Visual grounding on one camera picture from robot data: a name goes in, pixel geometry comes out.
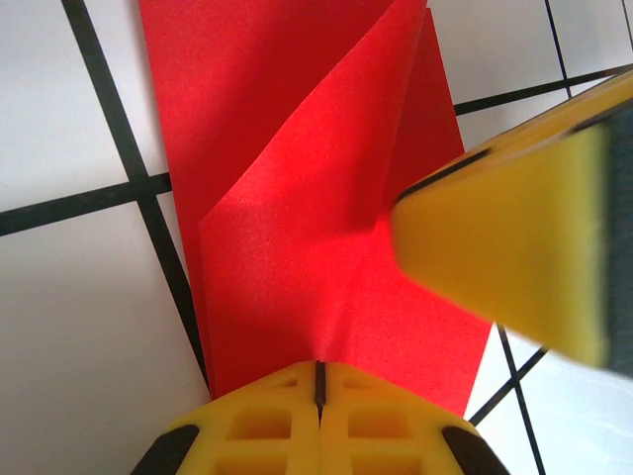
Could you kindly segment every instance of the yellow robotic claw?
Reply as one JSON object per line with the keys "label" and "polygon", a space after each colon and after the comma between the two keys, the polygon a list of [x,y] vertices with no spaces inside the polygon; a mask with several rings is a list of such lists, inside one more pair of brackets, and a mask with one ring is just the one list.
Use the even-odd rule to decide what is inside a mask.
{"label": "yellow robotic claw", "polygon": [[415,281],[584,364],[633,376],[633,72],[406,190]]}
{"label": "yellow robotic claw", "polygon": [[176,421],[133,475],[507,475],[469,423],[341,363],[303,362]]}

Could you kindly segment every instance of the black rubber pad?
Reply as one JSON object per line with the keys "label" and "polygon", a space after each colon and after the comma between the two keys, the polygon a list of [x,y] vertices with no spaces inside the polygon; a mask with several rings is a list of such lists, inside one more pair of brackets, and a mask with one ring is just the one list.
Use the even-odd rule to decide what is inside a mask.
{"label": "black rubber pad", "polygon": [[176,475],[200,429],[182,426],[161,435],[145,453],[131,475]]}
{"label": "black rubber pad", "polygon": [[633,377],[633,105],[614,111],[607,170],[608,368]]}
{"label": "black rubber pad", "polygon": [[445,427],[442,435],[464,475],[509,475],[481,437],[460,427]]}

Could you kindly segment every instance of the red origami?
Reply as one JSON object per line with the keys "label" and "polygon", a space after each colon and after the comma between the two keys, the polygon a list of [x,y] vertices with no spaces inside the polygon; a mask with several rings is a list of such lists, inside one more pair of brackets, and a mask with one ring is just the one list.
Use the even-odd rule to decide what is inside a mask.
{"label": "red origami", "polygon": [[141,0],[215,396],[344,361],[462,414],[489,325],[407,281],[389,212],[462,151],[421,0]]}

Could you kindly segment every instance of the grid pattern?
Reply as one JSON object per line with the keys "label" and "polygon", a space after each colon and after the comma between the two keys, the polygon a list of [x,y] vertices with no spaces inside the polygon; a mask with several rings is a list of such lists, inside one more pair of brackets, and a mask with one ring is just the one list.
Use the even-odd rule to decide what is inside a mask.
{"label": "grid pattern", "polygon": [[[116,150],[127,176],[127,181],[3,211],[0,213],[0,237],[102,212],[120,205],[135,203],[142,215],[142,221],[144,222],[151,244],[157,255],[182,325],[193,348],[198,365],[200,366],[200,370],[206,378],[205,362],[195,321],[191,290],[187,281],[186,272],[183,269],[182,262],[176,251],[176,245],[167,228],[165,217],[157,198],[159,195],[171,191],[169,174],[160,173],[150,175],[147,171],[136,143],[136,137],[129,121],[129,115],[122,102],[120,92],[113,79],[111,68],[104,55],[85,3],[83,0],[61,0],[61,4],[85,63],[108,129],[114,140]],[[632,8],[630,3],[628,4],[628,8],[629,10]],[[633,64],[629,61],[616,66],[569,77],[565,61],[565,52],[561,46],[559,32],[557,31],[556,8],[553,8],[553,5],[550,4],[550,0],[544,0],[544,10],[549,22],[551,40],[555,48],[562,78],[459,102],[455,104],[455,112],[460,119],[470,114],[544,96],[557,91],[564,92],[569,98],[572,97],[575,87],[594,83],[633,67]],[[625,0],[621,1],[620,14],[626,22],[628,41],[631,50],[633,50],[633,37],[631,36],[630,21],[627,14],[627,2]],[[438,31],[440,32],[440,45],[442,46],[441,23]],[[450,71],[448,71],[448,73],[450,81],[452,76]],[[525,376],[544,359],[546,350],[544,348],[536,349],[522,364],[517,364],[513,356],[513,348],[510,344],[507,332],[502,327],[497,327],[496,331],[500,338],[503,355],[509,370],[509,378],[488,397],[488,400],[484,404],[471,414],[470,421],[476,426],[479,425],[506,396],[513,393],[518,403],[537,473],[545,474],[548,468],[547,463],[544,463],[541,451],[539,450],[537,436],[530,419],[528,405],[525,401],[526,397],[521,383]]]}

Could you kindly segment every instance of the white tile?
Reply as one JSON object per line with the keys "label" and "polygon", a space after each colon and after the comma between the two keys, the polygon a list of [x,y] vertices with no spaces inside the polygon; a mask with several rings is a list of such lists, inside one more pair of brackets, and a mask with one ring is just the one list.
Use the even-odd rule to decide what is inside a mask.
{"label": "white tile", "polygon": [[633,381],[548,353],[522,383],[547,473],[633,473]]}
{"label": "white tile", "polygon": [[542,1],[429,0],[454,103],[562,79]]}
{"label": "white tile", "polygon": [[138,2],[86,0],[86,6],[147,171],[167,171]]}
{"label": "white tile", "polygon": [[509,473],[512,475],[538,473],[514,391],[505,396],[498,406],[479,423],[477,430]]}
{"label": "white tile", "polygon": [[0,211],[127,181],[61,3],[2,2],[0,45]]}
{"label": "white tile", "polygon": [[572,95],[578,96],[579,94],[591,89],[593,86],[597,86],[600,82],[604,82],[607,79],[609,78],[603,77],[602,79],[597,79],[596,81],[585,82],[583,84],[579,84],[578,86],[572,86],[570,88],[572,90]]}
{"label": "white tile", "polygon": [[178,216],[176,215],[174,194],[170,191],[169,193],[158,195],[157,198],[158,205],[160,205],[162,215],[165,217],[165,223],[167,223],[167,228],[169,229],[169,233],[171,234],[171,239],[174,241],[174,245],[176,246],[176,252],[178,252],[178,257],[180,257],[180,263],[185,269],[187,279],[189,279],[189,273],[187,272],[187,261],[185,260],[185,251],[182,247],[180,228],[178,228]]}
{"label": "white tile", "polygon": [[130,473],[208,400],[136,204],[0,238],[0,473]]}
{"label": "white tile", "polygon": [[503,355],[501,340],[498,337],[497,327],[493,326],[477,371],[471,397],[466,406],[464,419],[471,418],[509,378],[510,372]]}
{"label": "white tile", "polygon": [[621,0],[550,0],[568,77],[633,62]]}
{"label": "white tile", "polygon": [[540,344],[512,330],[505,329],[505,334],[507,334],[507,341],[510,343],[510,351],[512,351],[516,369],[520,369],[541,347]]}
{"label": "white tile", "polygon": [[564,90],[472,112],[457,118],[466,149],[483,143],[567,100]]}

